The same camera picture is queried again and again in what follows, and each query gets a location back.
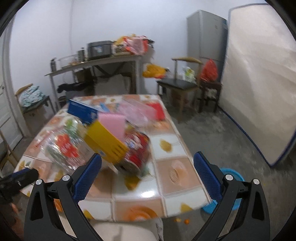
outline floor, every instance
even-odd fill
[[[229,167],[238,171],[246,181],[257,178],[263,185],[266,196],[270,224],[271,239],[279,232],[296,206],[296,151],[283,162],[270,168],[259,152],[240,131],[240,129],[220,110],[213,113],[213,105],[204,108],[200,114],[187,109],[183,113],[183,121],[178,124],[178,111],[164,100],[168,112],[176,124],[190,152],[202,151],[205,157],[218,167]],[[18,158],[21,157],[31,139],[22,139],[15,148]],[[13,168],[7,163],[3,172]],[[164,240],[191,240],[204,225],[209,215],[200,210],[178,216],[165,218]],[[235,218],[235,211],[230,215],[221,235],[227,233]]]

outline blue plastic bucket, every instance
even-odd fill
[[[230,168],[220,168],[220,170],[223,172],[224,175],[231,174],[237,181],[244,182],[244,178],[237,171],[232,170]],[[241,202],[241,198],[236,199],[235,202],[234,202],[234,205],[232,207],[232,210],[238,209],[239,208],[239,205],[240,205],[240,202]],[[216,200],[213,200],[212,203],[210,203],[209,205],[204,206],[202,209],[206,213],[211,214],[214,211],[214,209],[216,208],[216,205],[217,205],[217,201]]]

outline metal screw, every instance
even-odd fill
[[[36,183],[36,185],[40,185],[42,183],[42,180],[38,179],[35,183]]]
[[[65,176],[63,176],[63,181],[68,181],[69,179],[70,179],[70,176],[69,175],[65,175]]]
[[[258,185],[260,182],[259,182],[258,179],[254,179],[254,180],[253,180],[253,183],[256,184],[256,185]]]
[[[231,176],[230,174],[227,174],[225,177],[228,181],[232,181],[233,180],[233,176]]]

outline metal canister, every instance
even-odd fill
[[[78,62],[84,62],[85,55],[84,55],[84,48],[81,48],[81,50],[77,51],[78,54]]]
[[[124,140],[129,151],[115,167],[125,175],[140,175],[148,161],[149,143],[149,137],[144,133],[139,131],[129,133]]]
[[[55,72],[57,70],[57,64],[56,64],[56,61],[55,61],[56,58],[53,58],[51,61],[50,61],[50,69],[52,70],[52,72]]]

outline gray refrigerator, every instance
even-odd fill
[[[218,69],[220,82],[227,46],[227,21],[215,14],[198,10],[187,18],[187,56],[199,59],[205,64],[212,59]],[[196,70],[197,66],[188,63]]]

